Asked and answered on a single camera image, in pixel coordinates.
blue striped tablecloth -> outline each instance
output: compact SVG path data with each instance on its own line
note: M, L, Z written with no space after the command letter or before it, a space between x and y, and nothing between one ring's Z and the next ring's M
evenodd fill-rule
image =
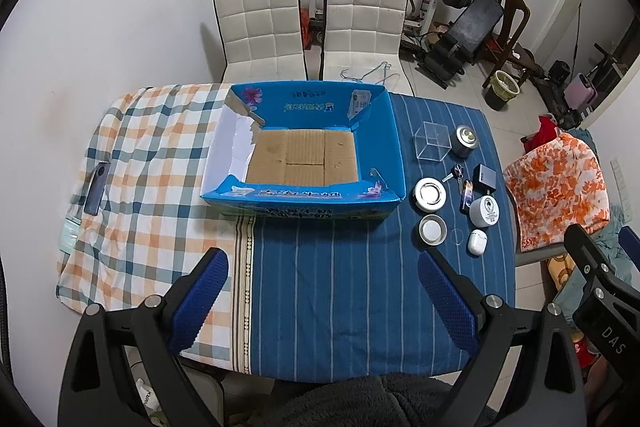
M438 211L449 234L438 248L484 294L514 304L513 230L494 140L484 115L451 103L391 94L401 141L406 190L420 178L442 179L460 159L417 160L413 136L423 121L471 126L480 147L463 163L498 172L494 194L502 217L487 229L485 254L466 251L473 225L458 211L458 184ZM457 371L466 353L451 342L417 276L422 246L412 231L422 213L408 196L383 222L257 218L251 288L250 372L284 380L327 382L401 371ZM454 241L460 229L460 241Z

rubber hose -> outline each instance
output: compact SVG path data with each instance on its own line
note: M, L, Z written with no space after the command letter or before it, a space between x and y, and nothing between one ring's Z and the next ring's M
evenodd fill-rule
M9 320L6 306L6 284L4 281L4 270L2 269L2 258L0 257L0 357L2 365L9 380L14 381L11 371L11 356L9 353Z

orange floral cloth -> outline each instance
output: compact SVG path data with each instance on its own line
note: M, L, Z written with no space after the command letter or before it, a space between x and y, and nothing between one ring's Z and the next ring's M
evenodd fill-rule
M609 197L596 156L570 134L533 149L503 174L516 204L520 251L561 243L572 223L593 233L609 222Z

keys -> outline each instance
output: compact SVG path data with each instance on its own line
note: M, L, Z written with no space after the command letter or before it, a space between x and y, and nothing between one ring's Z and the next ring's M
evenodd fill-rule
M444 179L442 180L442 183L446 183L452 178L457 179L458 190L460 191L460 194L462 194L462 177L464 173L465 173L465 169L463 168L463 166L460 165L459 163L456 163L455 165L453 165L451 172L444 177Z

white chair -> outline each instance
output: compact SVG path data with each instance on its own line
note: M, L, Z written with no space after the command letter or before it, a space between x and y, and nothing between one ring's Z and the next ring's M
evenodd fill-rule
M391 92L413 94L398 51L408 0L324 0L321 80L362 78L382 62L389 64L384 85ZM381 84L381 67L363 82Z
M213 0L226 68L222 82L307 80L300 0Z

